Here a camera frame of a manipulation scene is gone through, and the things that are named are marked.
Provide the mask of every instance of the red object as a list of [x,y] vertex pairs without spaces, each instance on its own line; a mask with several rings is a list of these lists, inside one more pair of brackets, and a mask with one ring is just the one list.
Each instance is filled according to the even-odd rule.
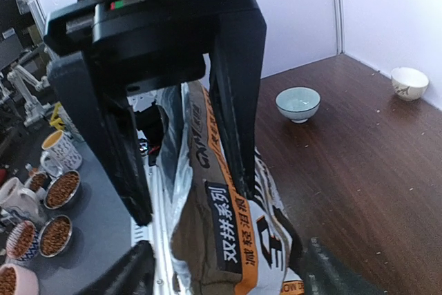
[[5,182],[6,180],[7,172],[5,169],[0,169],[0,186]]

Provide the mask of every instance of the yellow object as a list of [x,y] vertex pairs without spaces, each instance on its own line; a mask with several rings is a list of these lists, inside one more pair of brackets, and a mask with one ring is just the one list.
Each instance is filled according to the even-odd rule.
[[54,111],[52,112],[52,116],[50,117],[49,125],[59,131],[63,131],[64,130],[64,122],[58,116],[58,110],[59,110],[60,106],[61,106],[60,102],[55,104]]

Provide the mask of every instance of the bowl foot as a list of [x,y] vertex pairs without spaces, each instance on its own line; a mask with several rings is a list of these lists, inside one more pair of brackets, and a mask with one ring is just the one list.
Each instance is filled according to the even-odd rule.
[[292,120],[292,122],[294,122],[295,124],[303,124],[304,122],[306,122],[308,119],[304,119],[304,120]]

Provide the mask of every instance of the black label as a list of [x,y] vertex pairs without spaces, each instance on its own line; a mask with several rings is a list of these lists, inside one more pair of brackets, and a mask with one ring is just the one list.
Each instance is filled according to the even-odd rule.
[[218,269],[242,274],[238,228],[229,189],[226,184],[206,181],[206,192],[212,210]]

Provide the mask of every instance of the patterned mug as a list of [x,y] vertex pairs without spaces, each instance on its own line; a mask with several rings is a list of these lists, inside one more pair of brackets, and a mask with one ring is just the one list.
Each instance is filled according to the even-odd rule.
[[52,176],[78,169],[83,162],[82,156],[63,131],[50,134],[41,148],[44,152],[41,154],[40,164]]

